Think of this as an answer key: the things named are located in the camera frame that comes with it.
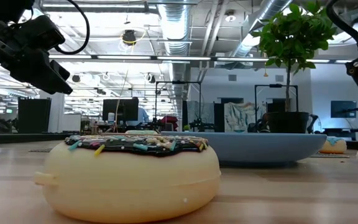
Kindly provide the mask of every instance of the desk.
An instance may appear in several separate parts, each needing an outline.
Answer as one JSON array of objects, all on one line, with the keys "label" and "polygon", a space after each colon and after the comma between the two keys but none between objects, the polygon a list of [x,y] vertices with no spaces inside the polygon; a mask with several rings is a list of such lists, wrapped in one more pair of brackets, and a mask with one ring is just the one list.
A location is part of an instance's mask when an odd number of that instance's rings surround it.
[{"label": "desk", "polygon": [[[32,183],[61,141],[0,145],[0,223],[86,224],[54,212]],[[358,223],[358,162],[310,158],[282,169],[221,169],[218,195],[204,208],[159,224]]]}]

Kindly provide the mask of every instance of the white pillar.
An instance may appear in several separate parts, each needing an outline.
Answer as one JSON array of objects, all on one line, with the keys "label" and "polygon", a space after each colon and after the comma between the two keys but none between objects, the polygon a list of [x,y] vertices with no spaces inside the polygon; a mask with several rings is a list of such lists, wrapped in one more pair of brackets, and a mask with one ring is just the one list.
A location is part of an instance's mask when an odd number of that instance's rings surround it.
[{"label": "white pillar", "polygon": [[50,133],[60,133],[63,131],[63,115],[65,113],[65,95],[55,93],[53,95],[40,91],[40,99],[51,98],[49,128]]}]

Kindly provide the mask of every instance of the chocolate frosting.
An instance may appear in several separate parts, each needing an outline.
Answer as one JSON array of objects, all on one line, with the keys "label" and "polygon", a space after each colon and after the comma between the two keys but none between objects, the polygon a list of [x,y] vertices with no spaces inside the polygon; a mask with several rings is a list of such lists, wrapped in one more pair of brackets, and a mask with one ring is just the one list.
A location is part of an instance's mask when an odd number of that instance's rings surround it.
[{"label": "chocolate frosting", "polygon": [[202,152],[208,141],[190,136],[70,136],[65,139],[69,150],[76,148],[104,152],[126,152],[165,157],[181,152]]}]

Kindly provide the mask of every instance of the computer monitor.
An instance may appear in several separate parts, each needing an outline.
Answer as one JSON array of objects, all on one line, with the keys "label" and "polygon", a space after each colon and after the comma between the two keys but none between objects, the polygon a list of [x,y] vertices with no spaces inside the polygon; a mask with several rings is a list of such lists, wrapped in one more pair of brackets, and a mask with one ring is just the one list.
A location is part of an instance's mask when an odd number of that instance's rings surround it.
[{"label": "computer monitor", "polygon": [[[109,113],[116,113],[118,100],[103,100],[103,121],[107,121]],[[139,100],[119,100],[117,119],[119,121],[137,121]]]},{"label": "computer monitor", "polygon": [[356,101],[331,101],[331,118],[356,118]]}]

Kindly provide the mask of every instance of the potted plant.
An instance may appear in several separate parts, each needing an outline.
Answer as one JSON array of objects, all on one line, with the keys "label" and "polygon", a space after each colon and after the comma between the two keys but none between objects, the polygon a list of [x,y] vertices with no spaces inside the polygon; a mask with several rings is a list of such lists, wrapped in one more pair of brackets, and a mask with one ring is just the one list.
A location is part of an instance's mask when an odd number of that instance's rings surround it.
[{"label": "potted plant", "polygon": [[190,125],[186,124],[184,127],[183,127],[183,130],[185,132],[189,132],[190,131]]},{"label": "potted plant", "polygon": [[290,112],[290,74],[297,66],[294,74],[306,68],[316,68],[313,62],[318,49],[327,50],[327,40],[333,39],[336,28],[322,9],[320,3],[309,2],[306,11],[296,4],[290,4],[291,13],[284,16],[279,12],[269,20],[262,20],[266,25],[261,31],[251,33],[260,37],[259,50],[267,54],[266,66],[276,64],[287,67],[287,83],[285,89],[285,112],[268,113],[268,125],[274,133],[305,133],[309,114]]}]

